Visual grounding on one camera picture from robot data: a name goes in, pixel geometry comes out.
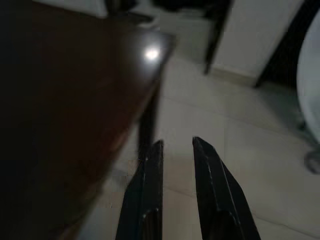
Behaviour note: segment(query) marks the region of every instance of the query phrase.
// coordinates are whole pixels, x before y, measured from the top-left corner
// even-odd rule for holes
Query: tiled floor
[[[319,239],[319,177],[303,165],[311,146],[296,130],[295,93],[204,76],[208,23],[146,4],[139,9],[159,16],[160,29],[180,38],[166,69],[156,135],[165,144],[163,239],[202,239],[192,136],[211,143],[239,182],[262,240]],[[136,137],[134,129],[80,240],[115,239],[123,195],[136,169]]]

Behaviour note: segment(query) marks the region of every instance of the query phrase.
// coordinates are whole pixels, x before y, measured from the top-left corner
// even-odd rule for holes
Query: white wall
[[[214,68],[257,78],[303,0],[234,0]]]
[[[107,16],[104,0],[33,0],[68,10],[93,15],[99,18]]]

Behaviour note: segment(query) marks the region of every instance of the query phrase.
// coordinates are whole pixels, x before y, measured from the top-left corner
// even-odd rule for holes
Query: wooden table
[[[2,61],[5,239],[71,239],[138,120],[145,157],[174,38],[38,3],[30,20]]]

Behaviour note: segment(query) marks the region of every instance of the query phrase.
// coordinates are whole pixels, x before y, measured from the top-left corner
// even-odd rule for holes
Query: dark wooden tabletop
[[[46,238],[84,214],[80,210],[99,191],[93,183],[103,178],[118,141],[159,85],[175,41],[38,3],[15,23],[30,27],[24,23],[30,18],[25,35],[1,40],[11,44],[3,53],[10,75],[1,89],[11,182],[3,195],[15,206],[7,219],[15,224],[11,238]]]

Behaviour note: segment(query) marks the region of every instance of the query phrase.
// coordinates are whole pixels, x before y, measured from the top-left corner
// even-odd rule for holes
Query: table leg
[[[159,92],[160,85],[155,90],[154,95],[140,119],[138,136],[138,159],[140,161],[146,158],[147,152],[154,141],[158,102],[160,97]]]

